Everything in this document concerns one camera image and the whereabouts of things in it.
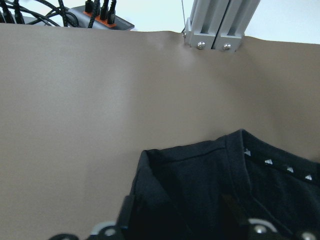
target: white background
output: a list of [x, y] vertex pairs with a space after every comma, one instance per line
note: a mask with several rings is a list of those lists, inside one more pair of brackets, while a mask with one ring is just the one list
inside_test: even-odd
[[[48, 2], [59, 5], [57, 0]], [[84, 5], [85, 0], [63, 2], [66, 7], [73, 8]], [[34, 0], [20, 0], [20, 4], [42, 14], [50, 11]], [[187, 18], [193, 0], [183, 0], [183, 4]], [[179, 33], [184, 28], [182, 0], [117, 0], [116, 15], [134, 24], [134, 31]], [[62, 24], [60, 17], [54, 20]], [[245, 35], [272, 41], [320, 44], [320, 0], [260, 0]]]

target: metal frame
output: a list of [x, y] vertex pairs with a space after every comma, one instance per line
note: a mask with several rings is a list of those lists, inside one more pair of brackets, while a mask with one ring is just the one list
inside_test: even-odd
[[185, 42], [198, 49], [235, 52], [260, 0], [194, 0]]

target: black shirt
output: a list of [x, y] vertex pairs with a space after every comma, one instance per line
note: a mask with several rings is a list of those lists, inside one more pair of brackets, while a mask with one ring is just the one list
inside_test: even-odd
[[145, 150], [131, 194], [135, 239], [224, 239], [220, 194], [284, 236], [320, 229], [320, 164], [245, 130], [187, 146]]

